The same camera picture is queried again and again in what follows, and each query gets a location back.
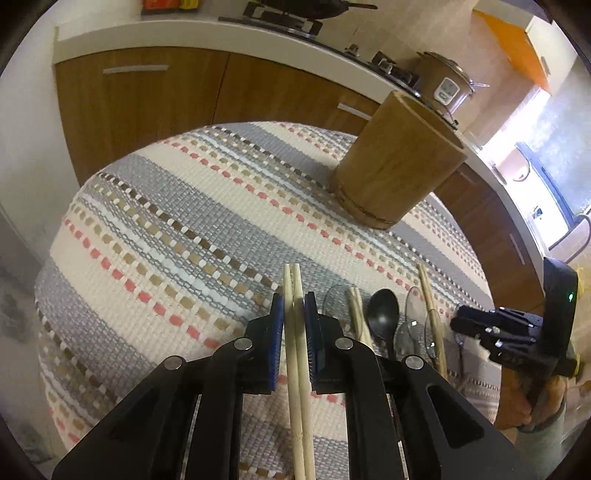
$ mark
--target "wooden cup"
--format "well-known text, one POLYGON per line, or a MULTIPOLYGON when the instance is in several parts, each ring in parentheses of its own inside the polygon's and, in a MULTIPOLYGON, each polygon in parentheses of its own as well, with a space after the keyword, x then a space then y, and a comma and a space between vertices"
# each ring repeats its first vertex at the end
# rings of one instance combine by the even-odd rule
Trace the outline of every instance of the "wooden cup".
POLYGON ((330 187, 357 221, 386 229, 466 157, 466 148, 438 114, 392 92, 337 166, 330 187))

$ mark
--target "red package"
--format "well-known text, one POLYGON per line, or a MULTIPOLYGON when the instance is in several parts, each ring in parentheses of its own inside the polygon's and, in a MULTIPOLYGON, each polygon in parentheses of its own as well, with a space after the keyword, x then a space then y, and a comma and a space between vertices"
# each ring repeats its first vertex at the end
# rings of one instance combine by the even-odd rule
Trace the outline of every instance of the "red package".
POLYGON ((180 0, 144 0, 144 10, 162 10, 178 8, 180 0))

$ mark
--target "black pan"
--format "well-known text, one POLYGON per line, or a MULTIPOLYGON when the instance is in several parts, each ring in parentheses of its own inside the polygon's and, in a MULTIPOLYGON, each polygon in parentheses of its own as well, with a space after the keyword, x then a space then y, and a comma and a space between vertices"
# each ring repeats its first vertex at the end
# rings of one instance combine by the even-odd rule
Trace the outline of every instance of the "black pan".
POLYGON ((349 8, 368 8, 377 10, 378 7, 369 4, 354 4, 346 0, 259 0, 263 5, 276 8, 296 17, 310 20, 338 17, 349 8))

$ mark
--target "table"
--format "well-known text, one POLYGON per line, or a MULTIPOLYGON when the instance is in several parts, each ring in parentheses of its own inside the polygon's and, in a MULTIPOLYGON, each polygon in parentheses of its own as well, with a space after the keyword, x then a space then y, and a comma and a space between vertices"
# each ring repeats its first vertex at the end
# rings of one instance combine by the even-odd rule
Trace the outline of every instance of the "table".
MULTIPOLYGON (((211 355, 266 314, 284 263, 301 265, 319 305, 342 284, 364 298, 390 288, 404 310, 424 262, 444 323, 458 302, 492 306, 474 252, 435 197, 389 232, 339 206, 326 186, 354 139, 285 122, 214 125, 138 150, 80 189, 35 288, 41 376, 67 448, 165 357, 211 355)), ((446 335, 455 384, 458 350, 446 335)), ((492 421, 500 369, 470 340, 464 357, 464 393, 492 421)), ((244 401, 243 478, 292 473, 285 372, 283 356, 278 391, 244 401)), ((313 397, 318 478, 348 478, 344 399, 313 397)))

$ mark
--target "black spoon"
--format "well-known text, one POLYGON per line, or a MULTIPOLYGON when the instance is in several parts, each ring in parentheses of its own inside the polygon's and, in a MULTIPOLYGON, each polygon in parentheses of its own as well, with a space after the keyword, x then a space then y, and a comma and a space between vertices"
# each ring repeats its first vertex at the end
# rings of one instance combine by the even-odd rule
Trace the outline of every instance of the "black spoon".
POLYGON ((394 333, 400 319, 400 308, 394 292, 383 288, 371 295, 365 317, 374 336, 386 342, 388 358, 396 360, 394 333))

